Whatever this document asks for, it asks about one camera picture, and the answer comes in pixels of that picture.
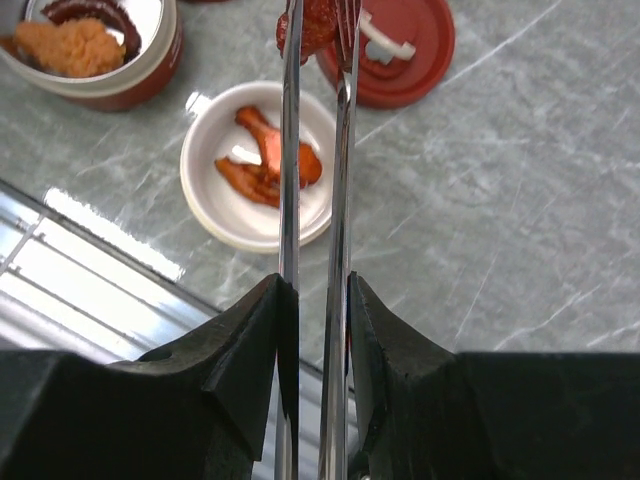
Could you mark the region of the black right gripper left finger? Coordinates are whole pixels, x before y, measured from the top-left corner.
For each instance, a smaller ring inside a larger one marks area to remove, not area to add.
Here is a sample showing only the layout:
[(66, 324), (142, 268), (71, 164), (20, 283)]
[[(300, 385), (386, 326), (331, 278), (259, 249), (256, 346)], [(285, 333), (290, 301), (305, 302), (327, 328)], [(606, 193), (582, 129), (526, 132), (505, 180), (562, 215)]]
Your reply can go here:
[(298, 296), (277, 274), (135, 361), (1, 354), (5, 479), (247, 479)]

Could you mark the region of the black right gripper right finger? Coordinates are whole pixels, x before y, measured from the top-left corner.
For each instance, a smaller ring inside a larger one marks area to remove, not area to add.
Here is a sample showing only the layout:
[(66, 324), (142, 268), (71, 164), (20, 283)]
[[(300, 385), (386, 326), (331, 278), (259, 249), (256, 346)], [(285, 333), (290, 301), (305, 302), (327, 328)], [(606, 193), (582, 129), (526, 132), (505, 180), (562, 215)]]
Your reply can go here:
[(635, 479), (639, 358), (451, 353), (360, 276), (349, 319), (361, 448), (375, 479)]

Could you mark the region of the metal serving tongs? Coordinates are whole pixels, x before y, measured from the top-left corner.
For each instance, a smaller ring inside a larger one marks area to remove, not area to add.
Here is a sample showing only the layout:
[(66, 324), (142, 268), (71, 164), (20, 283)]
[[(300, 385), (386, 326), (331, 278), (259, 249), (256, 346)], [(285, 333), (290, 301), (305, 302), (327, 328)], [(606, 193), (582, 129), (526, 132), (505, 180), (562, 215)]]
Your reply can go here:
[[(348, 277), (351, 269), (349, 184), (355, 146), (361, 7), (357, 1), (339, 1), (336, 9), (339, 32), (336, 42), (337, 130), (318, 458), (318, 476), (321, 479), (344, 479), (348, 466)], [(279, 268), (281, 276), (291, 285), (298, 283), (300, 242), (299, 110), (303, 15), (303, 2), (288, 2), (281, 109)]]

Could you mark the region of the orange bacon strip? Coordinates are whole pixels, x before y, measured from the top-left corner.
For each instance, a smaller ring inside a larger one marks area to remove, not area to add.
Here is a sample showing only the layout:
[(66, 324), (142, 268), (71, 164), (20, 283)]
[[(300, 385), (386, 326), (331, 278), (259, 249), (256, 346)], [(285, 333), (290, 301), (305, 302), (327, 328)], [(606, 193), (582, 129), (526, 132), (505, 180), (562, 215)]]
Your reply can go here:
[(216, 159), (214, 164), (229, 185), (244, 198), (273, 208), (280, 206), (279, 184), (265, 167), (237, 163), (229, 157)]

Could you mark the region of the red-brown chicken wing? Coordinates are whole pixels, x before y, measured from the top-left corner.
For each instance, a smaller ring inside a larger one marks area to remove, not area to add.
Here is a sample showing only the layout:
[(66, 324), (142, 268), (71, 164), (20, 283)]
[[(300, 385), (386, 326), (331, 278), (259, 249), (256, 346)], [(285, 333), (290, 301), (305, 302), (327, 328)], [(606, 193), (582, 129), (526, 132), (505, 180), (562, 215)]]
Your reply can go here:
[[(240, 164), (245, 176), (252, 176), (264, 185), (278, 183), (282, 158), (281, 132), (255, 106), (245, 106), (235, 114), (237, 125), (245, 128), (258, 145), (261, 163)], [(314, 149), (307, 143), (299, 145), (300, 187), (315, 184), (321, 177), (323, 167)]]

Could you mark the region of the red container lid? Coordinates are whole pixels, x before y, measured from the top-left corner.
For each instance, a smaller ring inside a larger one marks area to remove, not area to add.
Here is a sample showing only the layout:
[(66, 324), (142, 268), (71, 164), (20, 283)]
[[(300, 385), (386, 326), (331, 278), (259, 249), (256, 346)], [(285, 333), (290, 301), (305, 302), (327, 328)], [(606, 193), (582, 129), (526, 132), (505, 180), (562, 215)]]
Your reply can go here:
[(357, 103), (391, 110), (428, 94), (448, 70), (455, 27), (444, 0), (369, 0), (359, 16)]

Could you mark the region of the orange fried cutlet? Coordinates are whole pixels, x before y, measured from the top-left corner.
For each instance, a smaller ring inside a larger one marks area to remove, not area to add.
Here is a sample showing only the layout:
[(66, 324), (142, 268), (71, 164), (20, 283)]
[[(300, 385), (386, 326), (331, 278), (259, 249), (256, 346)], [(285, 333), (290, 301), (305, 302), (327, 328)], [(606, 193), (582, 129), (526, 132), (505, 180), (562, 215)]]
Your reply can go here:
[(16, 27), (13, 40), (44, 70), (70, 78), (108, 74), (123, 66), (126, 52), (95, 18), (61, 25), (24, 21)]

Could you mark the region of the red-brown drumstick piece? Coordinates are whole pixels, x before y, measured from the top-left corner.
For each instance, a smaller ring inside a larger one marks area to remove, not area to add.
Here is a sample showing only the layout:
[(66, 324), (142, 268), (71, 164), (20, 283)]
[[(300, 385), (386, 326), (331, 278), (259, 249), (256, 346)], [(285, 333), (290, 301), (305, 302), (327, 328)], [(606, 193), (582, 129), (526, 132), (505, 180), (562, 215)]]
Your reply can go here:
[(300, 64), (328, 47), (337, 35), (336, 3), (333, 0), (305, 0)]

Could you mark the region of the curved red sausage piece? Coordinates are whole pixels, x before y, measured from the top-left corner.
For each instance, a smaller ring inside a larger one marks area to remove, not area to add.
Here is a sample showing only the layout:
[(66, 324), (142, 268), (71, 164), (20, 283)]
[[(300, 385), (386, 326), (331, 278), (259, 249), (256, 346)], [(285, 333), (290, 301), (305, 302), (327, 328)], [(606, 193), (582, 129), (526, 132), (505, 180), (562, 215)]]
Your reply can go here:
[(57, 0), (41, 9), (41, 13), (56, 25), (68, 20), (95, 18), (124, 35), (126, 62), (139, 53), (142, 39), (129, 15), (117, 1), (110, 0)]

